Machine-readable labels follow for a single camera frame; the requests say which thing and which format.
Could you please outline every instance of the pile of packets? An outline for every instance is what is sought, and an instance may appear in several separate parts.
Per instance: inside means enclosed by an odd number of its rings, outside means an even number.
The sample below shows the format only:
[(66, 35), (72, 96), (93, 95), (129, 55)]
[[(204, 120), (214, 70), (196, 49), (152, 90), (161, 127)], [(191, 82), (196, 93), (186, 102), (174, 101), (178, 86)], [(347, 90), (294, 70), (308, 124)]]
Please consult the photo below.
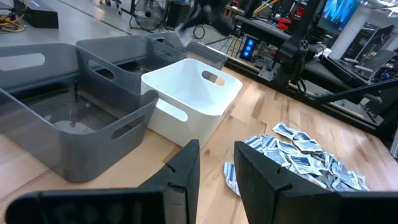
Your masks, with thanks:
[[(348, 170), (333, 153), (323, 151), (307, 133), (289, 128), (282, 122), (272, 130), (293, 140), (294, 145), (270, 135), (253, 136), (243, 142), (324, 189), (338, 192), (369, 191), (365, 176)], [(224, 175), (228, 186), (239, 195), (234, 164), (225, 162)]]

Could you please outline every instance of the plastic bin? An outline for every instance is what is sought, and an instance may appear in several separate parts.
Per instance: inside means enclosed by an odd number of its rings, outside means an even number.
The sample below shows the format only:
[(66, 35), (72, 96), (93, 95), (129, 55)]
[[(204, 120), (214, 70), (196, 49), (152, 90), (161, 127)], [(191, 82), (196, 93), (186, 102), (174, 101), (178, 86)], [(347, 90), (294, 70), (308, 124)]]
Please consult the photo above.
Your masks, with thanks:
[(158, 33), (148, 34), (147, 36), (152, 40), (156, 40), (160, 43), (163, 43), (175, 49), (184, 48), (184, 45), (182, 45), (181, 40), (177, 37), (177, 35), (174, 34), (174, 32), (158, 32)]
[[(109, 75), (109, 72), (105, 70), (99, 73), (137, 94), (141, 92), (142, 74), (186, 58), (176, 49), (139, 35), (81, 40), (76, 43), (76, 46), (80, 51), (89, 53), (93, 57), (99, 57), (123, 69), (124, 71), (113, 75)], [(96, 65), (90, 64), (90, 67), (96, 68)]]
[(172, 32), (161, 32), (157, 34), (148, 34), (153, 40), (161, 41), (163, 44), (175, 47), (183, 52), (188, 58), (199, 60), (207, 65), (221, 70), (227, 60), (227, 56), (213, 50), (212, 48), (191, 41), (186, 47), (181, 44), (180, 39)]
[(76, 52), (68, 44), (0, 48), (0, 59), (44, 58), (0, 70), (0, 132), (65, 180), (84, 182), (140, 145), (159, 95), (132, 94), (87, 65), (120, 68)]
[[(203, 78), (206, 73), (224, 84)], [(194, 59), (149, 72), (142, 76), (141, 91), (159, 92), (149, 128), (180, 146), (199, 139), (203, 147), (241, 88), (238, 79)]]

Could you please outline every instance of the blue screen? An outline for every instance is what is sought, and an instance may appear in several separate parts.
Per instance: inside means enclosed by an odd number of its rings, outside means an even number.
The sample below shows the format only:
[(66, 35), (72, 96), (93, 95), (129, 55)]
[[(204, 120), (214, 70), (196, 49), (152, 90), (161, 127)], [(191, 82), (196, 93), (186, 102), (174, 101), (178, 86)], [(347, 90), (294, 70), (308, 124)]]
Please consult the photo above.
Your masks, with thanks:
[(342, 31), (358, 6), (359, 2), (354, 0), (328, 0), (320, 23), (326, 28)]

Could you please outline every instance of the gray storage bin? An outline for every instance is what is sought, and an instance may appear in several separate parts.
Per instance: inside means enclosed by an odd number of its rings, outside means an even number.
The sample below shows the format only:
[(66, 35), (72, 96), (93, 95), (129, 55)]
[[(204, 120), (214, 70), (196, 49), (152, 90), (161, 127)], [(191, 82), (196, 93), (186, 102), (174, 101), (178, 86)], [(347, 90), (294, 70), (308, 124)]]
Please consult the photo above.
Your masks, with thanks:
[(181, 44), (180, 39), (172, 32), (161, 32), (156, 34), (148, 34), (149, 38), (158, 40), (165, 45), (175, 47), (183, 52), (188, 58), (196, 59), (218, 70), (221, 70), (227, 60), (227, 56), (210, 49), (204, 44), (191, 41), (186, 47)]
[(160, 43), (173, 47), (175, 49), (184, 48), (181, 40), (174, 34), (174, 32), (158, 32), (147, 35), (152, 40), (156, 40)]
[(143, 140), (159, 97), (135, 95), (88, 67), (120, 68), (68, 44), (0, 48), (0, 60), (44, 57), (41, 65), (0, 70), (0, 132), (60, 177), (92, 180)]
[(122, 68), (123, 72), (112, 77), (106, 71), (100, 71), (100, 74), (134, 93), (141, 92), (142, 74), (186, 59), (180, 51), (139, 35), (81, 40), (76, 46), (92, 57), (99, 57)]

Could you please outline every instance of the concrete floor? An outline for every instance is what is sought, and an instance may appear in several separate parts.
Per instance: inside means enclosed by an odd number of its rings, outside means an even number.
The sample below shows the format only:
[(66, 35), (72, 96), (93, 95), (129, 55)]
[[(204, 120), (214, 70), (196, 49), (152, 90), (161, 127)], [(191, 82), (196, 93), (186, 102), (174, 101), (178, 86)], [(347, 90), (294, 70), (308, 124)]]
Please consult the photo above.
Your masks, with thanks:
[[(115, 37), (121, 35), (145, 35), (141, 29), (130, 29), (130, 15), (118, 14), (116, 6), (100, 6), (100, 0), (43, 0), (58, 12), (59, 29), (36, 29), (27, 24), (26, 30), (16, 34), (0, 34), (0, 47), (10, 45), (44, 44), (63, 42), (75, 44), (78, 40)], [(0, 0), (10, 5), (10, 0)], [(122, 7), (130, 8), (130, 2), (123, 0)], [(132, 26), (138, 27), (135, 20)], [(205, 26), (202, 43), (209, 43), (223, 38), (212, 27)], [(225, 41), (215, 43), (211, 47), (219, 50)]]

